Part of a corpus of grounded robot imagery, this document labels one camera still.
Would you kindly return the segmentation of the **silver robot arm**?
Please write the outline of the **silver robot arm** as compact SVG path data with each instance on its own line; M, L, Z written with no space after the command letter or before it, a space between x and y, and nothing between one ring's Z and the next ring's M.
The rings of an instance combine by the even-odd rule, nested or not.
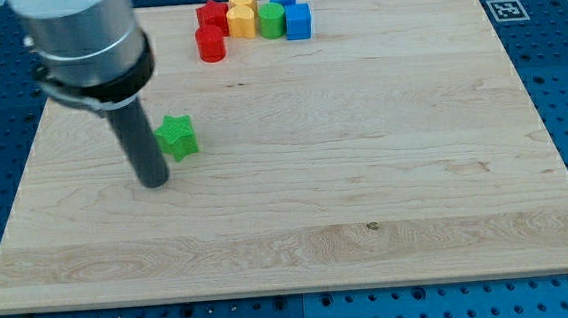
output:
M102 115L130 105L155 59L131 0L7 0L38 56L32 75L53 101Z

